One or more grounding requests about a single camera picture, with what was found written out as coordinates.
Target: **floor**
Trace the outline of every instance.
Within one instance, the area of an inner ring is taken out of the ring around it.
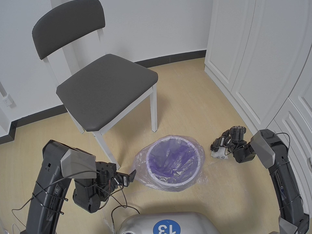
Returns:
[[[145,99],[105,134],[104,139],[121,165],[119,171],[128,173],[134,156],[162,136],[186,135],[205,149],[203,172],[208,182],[172,193],[150,189],[135,181],[124,189],[128,204],[141,213],[200,212],[224,234],[278,231],[275,191],[269,172],[259,159],[238,164],[231,155],[228,160],[210,156],[209,147],[214,139],[244,122],[204,72],[204,58],[151,69],[159,75],[158,131],[151,130],[149,99]],[[247,130],[245,140],[251,136]],[[108,161],[92,134],[81,135],[67,113],[17,128],[15,141],[0,145],[0,218],[8,230],[13,223],[24,229],[11,209],[20,208],[30,198],[41,167],[41,150],[49,139],[90,152],[97,161]],[[89,214],[74,204],[73,190],[72,182],[57,233],[111,233],[107,223],[111,224],[110,213],[117,203],[110,199],[103,210]],[[123,201],[121,193],[115,195]],[[27,213],[28,206],[16,214],[26,223]],[[133,214],[132,209],[117,209],[116,226]]]

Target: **chair leg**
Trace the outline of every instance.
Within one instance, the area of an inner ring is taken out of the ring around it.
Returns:
[[[118,164],[117,160],[115,159],[110,149],[108,148],[105,140],[103,139],[102,134],[99,131],[92,132],[92,133],[93,133],[93,136],[96,138],[97,142],[99,143],[100,147],[102,148],[103,152],[107,155],[110,162],[115,163],[117,166],[117,170],[118,170],[120,168],[120,165]]]
[[[157,131],[157,91],[156,84],[153,85],[153,92],[150,94],[151,102],[151,118],[152,118],[152,131]]]
[[[71,118],[72,118],[72,120],[73,120],[73,122],[75,123],[75,125],[76,125],[76,127],[78,128],[78,130],[80,131],[80,133],[84,133],[84,129],[83,129],[83,127],[78,123],[78,121],[71,115],[71,113],[70,112],[68,112],[69,113],[69,115],[71,116]]]

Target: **white rim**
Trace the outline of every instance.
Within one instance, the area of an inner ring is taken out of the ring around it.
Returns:
[[[160,143],[160,142],[162,142],[162,141],[169,140],[169,139],[182,139],[184,142],[187,143],[188,146],[191,146],[191,147],[195,150],[195,153],[197,154],[197,160],[198,160],[198,162],[197,162],[197,169],[196,169],[195,173],[194,173],[194,174],[192,175],[192,177],[190,177],[188,180],[186,180],[186,181],[184,181],[184,182],[181,182],[181,183],[177,183],[177,184],[170,184],[170,183],[166,183],[166,182],[163,182],[163,181],[159,180],[159,179],[155,176],[155,174],[152,173],[152,170],[151,170],[151,168],[150,168],[150,166],[149,166],[149,154],[150,154],[150,152],[152,151],[153,147],[154,147],[155,145],[157,145],[158,143]],[[185,185],[185,184],[187,184],[188,182],[190,182],[191,180],[193,180],[193,178],[198,174],[199,168],[200,168],[200,155],[199,155],[199,152],[198,152],[197,148],[196,148],[196,147],[193,145],[193,143],[190,142],[189,140],[187,140],[187,139],[185,139],[185,138],[182,138],[182,137],[169,136],[169,137],[167,137],[167,138],[163,138],[163,139],[162,139],[161,141],[159,141],[159,142],[156,141],[156,143],[153,144],[153,145],[149,148],[149,150],[148,150],[148,152],[147,152],[147,154],[146,154],[146,166],[147,166],[147,171],[149,172],[150,176],[151,176],[152,179],[155,180],[157,183],[160,183],[160,184],[162,184],[162,185],[167,185],[167,186],[175,186],[175,187],[176,187],[176,186],[181,186],[181,185]]]

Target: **power outlet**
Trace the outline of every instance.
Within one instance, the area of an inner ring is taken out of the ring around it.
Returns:
[[[2,99],[2,101],[3,101],[3,103],[8,107],[8,106],[10,106],[10,105],[12,105],[13,104],[13,99],[12,99],[12,97],[9,95],[9,94],[7,94],[3,99]]]

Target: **cabinet handle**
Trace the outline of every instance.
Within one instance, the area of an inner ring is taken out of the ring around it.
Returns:
[[[312,169],[311,157],[309,158],[309,162],[310,162],[310,168]]]

